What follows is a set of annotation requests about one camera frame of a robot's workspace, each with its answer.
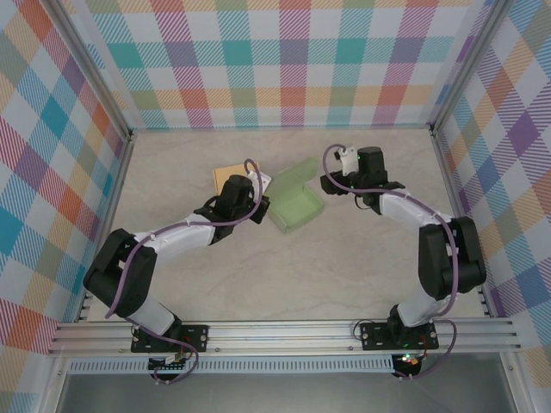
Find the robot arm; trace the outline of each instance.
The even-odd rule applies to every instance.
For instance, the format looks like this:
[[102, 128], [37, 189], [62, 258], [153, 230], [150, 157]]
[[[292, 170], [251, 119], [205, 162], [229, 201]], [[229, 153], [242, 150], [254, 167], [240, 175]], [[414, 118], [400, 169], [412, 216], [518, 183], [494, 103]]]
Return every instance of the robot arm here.
[[[381, 148], [368, 147], [358, 151], [353, 146], [339, 148], [335, 158], [342, 170], [331, 172], [331, 177], [347, 188], [381, 188], [409, 195], [404, 185], [389, 182]], [[334, 185], [327, 176], [320, 178], [327, 194], [347, 194]], [[409, 299], [391, 310], [388, 323], [396, 342], [407, 329], [427, 324], [448, 302], [452, 286], [451, 248], [442, 224], [435, 214], [427, 213], [407, 197], [395, 194], [362, 194], [362, 201], [379, 215], [395, 219], [410, 231], [418, 232], [418, 278], [421, 287]], [[467, 293], [486, 281], [486, 269], [480, 250], [474, 222], [467, 217], [452, 219], [438, 213], [454, 234], [459, 261], [459, 293]]]
[[[207, 247], [232, 234], [234, 225], [213, 226], [211, 223], [229, 223], [243, 218], [252, 210], [259, 194], [254, 190], [251, 179], [231, 176], [220, 196], [213, 197], [186, 219], [170, 225], [161, 233], [149, 231], [131, 234], [123, 229], [113, 231], [85, 275], [84, 287], [105, 305], [112, 306], [122, 270], [129, 265], [115, 314], [128, 318], [159, 336], [181, 340], [182, 325], [178, 317], [149, 295], [154, 270], [175, 256], [195, 248]], [[264, 188], [266, 183], [268, 182], [263, 179]], [[269, 199], [262, 195], [259, 208], [250, 219], [260, 224], [268, 207]], [[127, 263], [130, 251], [147, 237], [150, 239], [137, 250], [132, 261]]]

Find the marble surface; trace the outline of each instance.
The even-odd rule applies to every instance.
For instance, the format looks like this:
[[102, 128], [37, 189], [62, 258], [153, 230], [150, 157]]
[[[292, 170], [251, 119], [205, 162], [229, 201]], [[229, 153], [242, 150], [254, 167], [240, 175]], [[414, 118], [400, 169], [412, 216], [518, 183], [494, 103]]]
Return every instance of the marble surface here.
[[[213, 196], [214, 168], [252, 157], [273, 175], [336, 142], [380, 146], [389, 179], [451, 212], [426, 130], [180, 131], [138, 135], [113, 228], [145, 231], [186, 217]], [[419, 285], [417, 233], [358, 210], [352, 196], [323, 194], [318, 178], [308, 185], [325, 203], [320, 216], [288, 234], [268, 217], [245, 222], [157, 268], [150, 294], [187, 320], [387, 317]], [[96, 300], [89, 320], [105, 311]], [[450, 316], [482, 317], [476, 292]]]

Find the white tag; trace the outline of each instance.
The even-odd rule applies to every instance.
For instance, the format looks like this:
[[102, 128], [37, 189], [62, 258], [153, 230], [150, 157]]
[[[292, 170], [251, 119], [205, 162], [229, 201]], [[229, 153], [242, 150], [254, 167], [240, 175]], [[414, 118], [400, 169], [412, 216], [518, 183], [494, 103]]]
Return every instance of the white tag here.
[[176, 361], [176, 356], [174, 354], [169, 355], [166, 359], [164, 359], [164, 364], [168, 366], [169, 364], [172, 364], [174, 361]]
[[[252, 199], [257, 202], [258, 201], [258, 176], [257, 172], [255, 170], [250, 170], [249, 174], [247, 175], [247, 178], [249, 178], [252, 182], [252, 187], [255, 190], [255, 194], [252, 197]], [[266, 189], [269, 186], [269, 183], [272, 182], [272, 178], [264, 174], [263, 172], [260, 172], [260, 179], [262, 180], [262, 193], [266, 192]]]

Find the plaid wallpaper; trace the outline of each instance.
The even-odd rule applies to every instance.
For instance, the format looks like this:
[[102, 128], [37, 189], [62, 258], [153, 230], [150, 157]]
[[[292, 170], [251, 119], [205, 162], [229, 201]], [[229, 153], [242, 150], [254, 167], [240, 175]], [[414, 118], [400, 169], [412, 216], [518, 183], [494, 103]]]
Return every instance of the plaid wallpaper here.
[[0, 412], [30, 411], [69, 321], [123, 138], [39, 0], [0, 0]]
[[444, 84], [442, 90], [440, 91], [440, 95], [438, 95], [438, 99], [436, 99], [436, 104], [434, 105], [434, 108], [430, 112], [429, 120], [427, 123], [431, 123], [431, 124], [434, 123], [434, 120], [436, 119], [436, 116], [438, 115], [438, 112], [442, 107], [444, 99], [449, 93], [449, 88], [451, 88], [451, 86], [454, 84], [455, 80], [459, 76], [459, 73], [461, 72], [461, 69], [463, 68], [463, 65], [465, 63], [465, 59], [467, 58], [468, 54], [471, 52], [471, 49], [473, 48], [474, 40], [476, 39], [476, 36], [480, 33], [480, 30], [482, 29], [482, 26], [484, 25], [486, 18], [490, 14], [490, 11], [495, 1], [496, 0], [484, 1], [484, 5], [482, 6], [482, 9], [479, 12], [479, 15], [477, 16], [476, 21], [474, 22], [474, 25], [467, 36], [467, 39], [465, 40], [465, 43], [463, 44], [461, 51], [459, 52], [459, 54], [457, 55], [457, 58], [455, 59], [452, 70], [449, 72], [448, 77], [446, 78], [446, 83]]
[[[76, 14], [84, 1], [100, 39]], [[100, 67], [114, 62], [127, 118], [151, 129], [424, 124], [481, 3], [64, 0]]]
[[551, 0], [515, 2], [442, 144], [498, 313], [515, 320], [551, 402]]

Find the green plastic container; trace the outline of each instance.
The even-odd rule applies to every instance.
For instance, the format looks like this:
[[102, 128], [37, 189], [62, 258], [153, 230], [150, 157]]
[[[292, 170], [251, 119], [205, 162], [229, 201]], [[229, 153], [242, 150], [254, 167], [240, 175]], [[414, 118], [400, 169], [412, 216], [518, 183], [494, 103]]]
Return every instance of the green plastic container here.
[[269, 217], [283, 232], [289, 232], [317, 217], [323, 201], [306, 185], [316, 176], [319, 160], [309, 157], [272, 177], [266, 191]]

